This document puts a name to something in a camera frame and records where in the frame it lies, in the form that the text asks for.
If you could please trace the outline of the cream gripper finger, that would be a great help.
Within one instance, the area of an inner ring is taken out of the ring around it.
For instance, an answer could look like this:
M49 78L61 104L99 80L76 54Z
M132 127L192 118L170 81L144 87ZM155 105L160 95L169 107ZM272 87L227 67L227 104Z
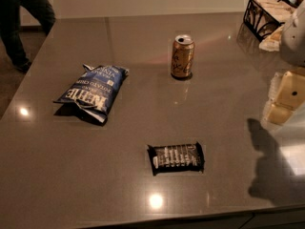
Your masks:
M275 73L263 119L275 125L283 125L304 102L305 69L296 68L285 73Z

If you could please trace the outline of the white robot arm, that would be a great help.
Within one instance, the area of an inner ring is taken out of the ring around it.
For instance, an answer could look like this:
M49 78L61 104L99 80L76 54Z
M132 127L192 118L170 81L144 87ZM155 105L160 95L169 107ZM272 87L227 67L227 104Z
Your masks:
M295 68L276 73L271 81L263 119L275 125L287 122L305 102L305 1L285 23L279 52Z

